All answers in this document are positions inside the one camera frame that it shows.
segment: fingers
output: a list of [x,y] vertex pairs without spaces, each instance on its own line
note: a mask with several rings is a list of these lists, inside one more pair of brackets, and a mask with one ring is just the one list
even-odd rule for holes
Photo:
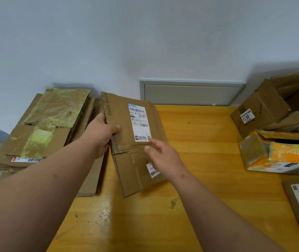
[[151,138],[150,140],[149,140],[151,143],[153,143],[154,145],[156,145],[159,149],[163,149],[165,146],[168,146],[168,143],[165,143],[165,142],[163,142],[163,141],[161,141],[161,140],[157,140],[157,139],[153,139],[153,138]]
[[105,115],[104,115],[104,113],[103,113],[103,112],[99,113],[99,114],[95,117],[95,119],[98,119],[98,120],[101,120],[101,121],[105,122]]
[[157,157],[160,156],[160,153],[157,152],[154,148],[152,148],[151,146],[145,146],[144,148],[145,152],[149,155],[149,157],[155,161],[155,159],[157,159]]
[[122,130],[122,128],[120,127],[120,125],[116,125],[116,126],[110,125],[110,127],[111,127],[112,134],[118,133],[118,132],[120,132],[120,130]]

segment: orange cardboard box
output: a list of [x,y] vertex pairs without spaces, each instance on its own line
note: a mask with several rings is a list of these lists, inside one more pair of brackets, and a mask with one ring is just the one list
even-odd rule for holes
[[248,170],[299,174],[299,133],[256,130],[239,147]]

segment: right hand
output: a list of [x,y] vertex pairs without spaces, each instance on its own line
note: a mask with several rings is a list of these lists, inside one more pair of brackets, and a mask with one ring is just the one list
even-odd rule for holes
[[144,150],[155,163],[158,171],[162,173],[170,182],[178,178],[184,178],[189,173],[182,163],[179,154],[168,143],[153,139],[149,140],[161,152],[151,146],[145,146]]

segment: yellow table surface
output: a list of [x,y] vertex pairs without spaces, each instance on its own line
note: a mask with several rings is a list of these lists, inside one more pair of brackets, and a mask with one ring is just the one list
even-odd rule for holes
[[[245,169],[242,139],[230,117],[235,108],[157,109],[169,143],[191,173],[285,250],[299,251],[299,225],[281,184],[288,175]],[[100,196],[74,200],[48,251],[202,249],[174,187],[163,182],[123,199],[109,155]]]

